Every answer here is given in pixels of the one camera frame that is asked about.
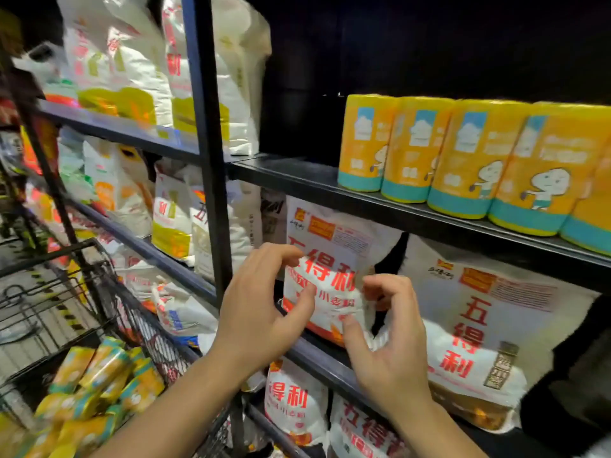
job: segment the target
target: black wire cart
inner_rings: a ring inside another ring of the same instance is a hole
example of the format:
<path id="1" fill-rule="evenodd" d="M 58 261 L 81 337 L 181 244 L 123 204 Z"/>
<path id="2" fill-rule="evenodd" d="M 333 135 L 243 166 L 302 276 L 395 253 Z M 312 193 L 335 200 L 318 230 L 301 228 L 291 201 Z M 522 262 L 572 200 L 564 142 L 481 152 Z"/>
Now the black wire cart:
<path id="1" fill-rule="evenodd" d="M 13 239 L 0 243 L 3 248 L 4 255 L 22 251 Z M 74 264 L 77 252 L 88 257 L 86 269 L 63 270 L 54 263 L 64 258 Z M 92 300 L 94 286 L 99 303 Z M 104 335 L 141 346 L 166 386 L 199 358 L 175 343 L 132 296 L 94 239 L 5 267 L 0 289 L 0 411 L 25 429 L 34 425 L 33 412 L 72 346 L 96 348 Z M 228 409 L 218 415 L 196 456 L 225 455 L 227 417 Z"/>

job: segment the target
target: left hand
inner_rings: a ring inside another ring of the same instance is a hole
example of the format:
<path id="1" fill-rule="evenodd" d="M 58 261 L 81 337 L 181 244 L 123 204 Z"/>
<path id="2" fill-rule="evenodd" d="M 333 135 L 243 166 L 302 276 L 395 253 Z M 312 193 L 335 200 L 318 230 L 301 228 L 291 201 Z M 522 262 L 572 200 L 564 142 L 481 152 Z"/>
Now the left hand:
<path id="1" fill-rule="evenodd" d="M 244 382 L 295 343 L 314 312 L 308 285 L 283 316 L 274 306 L 274 281 L 281 267 L 295 267 L 304 253 L 288 244 L 265 243 L 246 258 L 225 292 L 219 328 L 210 353 Z"/>

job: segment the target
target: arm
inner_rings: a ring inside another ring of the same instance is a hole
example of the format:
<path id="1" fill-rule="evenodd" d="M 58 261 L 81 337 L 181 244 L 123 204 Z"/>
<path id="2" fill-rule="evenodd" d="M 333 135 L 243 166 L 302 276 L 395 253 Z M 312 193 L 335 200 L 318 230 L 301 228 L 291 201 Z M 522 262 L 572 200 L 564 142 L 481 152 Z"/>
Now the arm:
<path id="1" fill-rule="evenodd" d="M 243 382 L 283 355 L 314 311 L 306 288 L 293 311 L 274 306 L 274 280 L 283 265 L 296 266 L 295 246 L 264 244 L 244 261 L 229 284 L 210 351 L 149 409 L 134 418 L 94 458 L 190 458 L 207 428 Z"/>
<path id="2" fill-rule="evenodd" d="M 344 342 L 363 390 L 420 458 L 485 458 L 486 454 L 431 398 L 426 331 L 411 281 L 395 275 L 364 277 L 365 297 L 390 299 L 390 339 L 371 352 L 359 323 L 344 321 Z"/>

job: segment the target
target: right hand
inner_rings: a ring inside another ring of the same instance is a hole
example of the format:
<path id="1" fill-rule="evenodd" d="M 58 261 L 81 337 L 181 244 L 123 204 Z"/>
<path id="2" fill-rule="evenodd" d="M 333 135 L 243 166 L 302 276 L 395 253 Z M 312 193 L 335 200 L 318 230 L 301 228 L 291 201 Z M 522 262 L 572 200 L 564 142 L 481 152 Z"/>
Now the right hand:
<path id="1" fill-rule="evenodd" d="M 386 345 L 371 352 L 353 316 L 344 320 L 343 338 L 359 384 L 392 421 L 415 417 L 432 404 L 428 387 L 426 331 L 409 278 L 370 275 L 363 278 L 368 300 L 390 299 L 392 322 Z"/>

